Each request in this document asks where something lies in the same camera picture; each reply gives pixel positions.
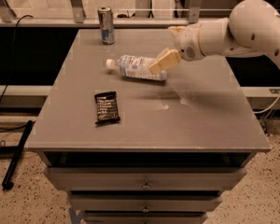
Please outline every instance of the bottle cap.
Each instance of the bottle cap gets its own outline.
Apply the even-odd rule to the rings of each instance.
[[[116,62],[113,59],[106,60],[105,65],[110,70],[114,70],[114,68],[116,68]]]

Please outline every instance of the drawer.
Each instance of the drawer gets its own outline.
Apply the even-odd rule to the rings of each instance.
[[[195,213],[88,213],[83,212],[83,219],[88,224],[202,224],[207,214]]]
[[[105,192],[69,195],[76,210],[125,212],[211,212],[222,202],[218,196],[191,196],[191,192]]]
[[[245,168],[112,169],[47,168],[46,177],[61,190],[229,190]]]

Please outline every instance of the silver can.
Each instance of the silver can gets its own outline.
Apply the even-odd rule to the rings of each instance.
[[[110,7],[99,7],[97,14],[99,16],[103,43],[107,45],[113,44],[115,39],[112,9]]]

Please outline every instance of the black stand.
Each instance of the black stand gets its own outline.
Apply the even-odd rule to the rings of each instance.
[[[28,121],[27,125],[25,126],[25,130],[22,133],[21,140],[16,147],[0,147],[0,154],[10,154],[13,153],[13,157],[11,159],[10,165],[7,169],[6,176],[3,180],[2,187],[3,190],[10,190],[13,187],[13,183],[10,181],[15,169],[17,167],[19,158],[21,156],[22,150],[25,146],[27,138],[33,128],[34,123],[32,121]]]

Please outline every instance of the can lid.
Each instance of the can lid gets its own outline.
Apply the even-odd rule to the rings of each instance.
[[[107,11],[110,11],[110,10],[111,10],[110,7],[99,7],[98,8],[98,11],[100,11],[100,12],[107,12]]]
[[[107,59],[105,65],[108,69],[114,70],[116,69],[116,62],[113,59]]]

